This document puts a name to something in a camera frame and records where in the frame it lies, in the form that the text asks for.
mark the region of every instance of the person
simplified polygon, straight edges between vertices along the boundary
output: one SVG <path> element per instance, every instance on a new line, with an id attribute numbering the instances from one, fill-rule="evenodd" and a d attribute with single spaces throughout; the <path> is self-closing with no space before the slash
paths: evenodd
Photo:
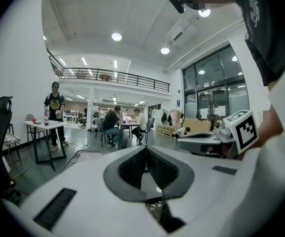
<path id="1" fill-rule="evenodd" d="M 133 122 L 140 123 L 140 126 L 139 126 L 140 132 L 145 132 L 147 129 L 146 118 L 144 117 L 143 113 L 141 113 L 141 111 L 138 108 L 134 109 L 134 113 L 135 113 L 135 119 L 133 120 Z M 138 127 L 133 129 L 132 134 L 134 134 L 138 138 L 138 136 L 139 136 L 138 135 Z"/>
<path id="2" fill-rule="evenodd" d="M 271 91 L 285 71 L 285 0 L 187 0 L 196 10 L 236 3 L 242 10 L 247 28 L 246 43 L 254 58 L 264 86 Z M 259 140 L 250 148 L 261 147 L 270 137 L 283 131 L 273 106 L 258 128 Z"/>
<path id="3" fill-rule="evenodd" d="M 191 131 L 191 128 L 189 127 L 181 127 L 180 129 L 176 130 L 176 139 L 178 139 L 180 136 L 182 135 L 186 135 L 186 134 L 189 134 Z"/>
<path id="4" fill-rule="evenodd" d="M 119 115 L 121 108 L 120 106 L 116 105 L 114 110 L 109 111 L 103 122 L 103 131 L 105 133 L 112 134 L 112 140 L 109 142 L 112 146 L 115 147 L 115 143 L 119 140 L 120 130 L 117 129 L 115 126 L 116 123 L 121 123 L 122 120 L 119 119 L 117 115 Z"/>
<path id="5" fill-rule="evenodd" d="M 52 83 L 52 93 L 50 93 L 44 102 L 44 107 L 49 106 L 49 120 L 55 120 L 55 121 L 63 121 L 63 110 L 65 106 L 65 99 L 62 94 L 58 92 L 59 89 L 59 83 L 53 82 Z M 59 110 L 60 114 L 59 117 L 56 117 L 56 111 Z M 51 152 L 55 152 L 58 150 L 57 146 L 57 134 L 56 129 L 51 129 L 51 139 L 52 139 L 52 148 Z M 58 128 L 58 134 L 63 142 L 64 145 L 68 146 L 69 143 L 65 140 L 65 133 L 64 133 L 64 127 L 61 126 Z"/>

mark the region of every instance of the fluorescent light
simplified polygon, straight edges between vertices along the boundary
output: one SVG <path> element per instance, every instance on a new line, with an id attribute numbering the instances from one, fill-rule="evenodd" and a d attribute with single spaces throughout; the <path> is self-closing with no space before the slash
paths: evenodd
<path id="1" fill-rule="evenodd" d="M 119 33 L 113 33 L 112 34 L 112 39 L 115 41 L 120 41 L 122 39 L 122 35 Z"/>
<path id="2" fill-rule="evenodd" d="M 170 52 L 170 49 L 168 49 L 167 47 L 164 47 L 164 48 L 162 48 L 162 49 L 160 50 L 160 52 L 161 52 L 162 54 L 168 54 L 168 53 Z"/>
<path id="3" fill-rule="evenodd" d="M 83 64 L 84 64 L 85 66 L 88 66 L 87 63 L 85 62 L 85 59 L 84 59 L 83 57 L 82 57 L 81 59 L 82 59 L 82 61 L 83 61 Z"/>
<path id="4" fill-rule="evenodd" d="M 66 66 L 66 63 L 62 60 L 62 58 L 59 58 L 59 60 Z"/>
<path id="5" fill-rule="evenodd" d="M 202 17 L 208 17 L 211 13 L 211 10 L 210 9 L 207 9 L 207 10 L 199 10 L 198 11 L 198 14 L 200 14 L 200 16 Z"/>

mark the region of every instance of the bottle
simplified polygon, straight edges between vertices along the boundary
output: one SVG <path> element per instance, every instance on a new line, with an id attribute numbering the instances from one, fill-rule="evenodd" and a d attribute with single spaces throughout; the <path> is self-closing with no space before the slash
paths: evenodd
<path id="1" fill-rule="evenodd" d="M 46 126 L 48 126 L 48 116 L 49 116 L 49 107 L 46 106 L 44 111 L 44 123 Z"/>

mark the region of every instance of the balcony railing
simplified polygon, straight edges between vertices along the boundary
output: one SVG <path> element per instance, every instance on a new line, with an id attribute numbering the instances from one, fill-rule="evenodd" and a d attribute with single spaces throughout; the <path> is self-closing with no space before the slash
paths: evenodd
<path id="1" fill-rule="evenodd" d="M 170 85 L 164 81 L 105 69 L 63 68 L 60 74 L 60 78 L 100 80 L 106 81 L 107 83 L 116 82 L 164 92 L 169 92 Z"/>

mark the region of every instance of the floor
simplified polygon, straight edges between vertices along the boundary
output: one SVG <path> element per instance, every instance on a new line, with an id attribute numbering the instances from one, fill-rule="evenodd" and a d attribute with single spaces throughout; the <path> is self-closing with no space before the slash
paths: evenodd
<path id="1" fill-rule="evenodd" d="M 132 139 L 132 136 L 128 137 L 128 131 L 125 131 L 125 138 L 128 139 L 127 147 L 136 146 L 136 137 Z M 19 160 L 16 152 L 11 154 L 10 160 L 12 164 L 10 165 L 11 171 L 9 172 L 12 179 L 17 183 L 17 188 L 22 191 L 21 201 L 25 199 L 26 194 L 32 193 L 35 189 L 55 177 L 60 173 L 62 168 L 68 163 L 68 161 L 75 155 L 76 151 L 81 148 L 84 149 L 87 146 L 90 146 L 89 150 L 95 151 L 113 151 L 115 150 L 109 144 L 103 143 L 103 147 L 100 142 L 100 134 L 98 133 L 97 138 L 95 138 L 95 132 L 89 132 L 86 129 L 78 129 L 75 126 L 69 128 L 69 125 L 65 127 L 65 138 L 70 143 L 69 146 L 65 146 L 65 152 L 67 159 L 61 159 L 54 161 L 54 166 L 56 171 L 53 171 L 49 163 L 36 164 L 34 158 L 34 149 L 33 145 L 30 147 L 25 147 L 21 149 Z M 180 152 L 185 152 L 184 150 L 178 148 L 176 145 L 176 140 L 172 137 L 162 135 L 156 131 L 151 131 L 148 136 L 148 144 L 161 146 L 165 148 L 174 149 Z M 45 141 L 41 141 L 40 144 L 37 144 L 37 152 L 39 159 L 48 159 L 48 154 L 46 151 Z M 52 153 L 53 157 L 60 156 L 61 150 Z M 15 177 L 16 175 L 22 173 L 27 167 L 31 167 L 22 175 Z"/>

